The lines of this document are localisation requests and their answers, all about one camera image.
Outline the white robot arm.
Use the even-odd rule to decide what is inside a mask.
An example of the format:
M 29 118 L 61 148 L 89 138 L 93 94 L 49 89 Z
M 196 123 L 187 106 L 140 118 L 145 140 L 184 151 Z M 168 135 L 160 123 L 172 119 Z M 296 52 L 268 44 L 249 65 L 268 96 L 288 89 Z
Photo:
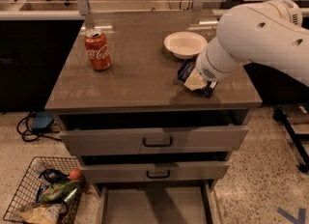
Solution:
M 241 64 L 257 63 L 309 85 L 309 31 L 292 0 L 238 5 L 218 21 L 216 36 L 199 53 L 184 81 L 191 91 L 226 78 Z

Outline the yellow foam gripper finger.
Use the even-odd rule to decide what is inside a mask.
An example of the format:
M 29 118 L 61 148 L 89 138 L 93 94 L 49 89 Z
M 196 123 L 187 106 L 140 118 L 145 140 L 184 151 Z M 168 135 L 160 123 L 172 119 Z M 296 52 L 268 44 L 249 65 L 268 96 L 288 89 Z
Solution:
M 207 80 L 197 71 L 193 70 L 184 82 L 184 86 L 191 91 L 207 86 Z

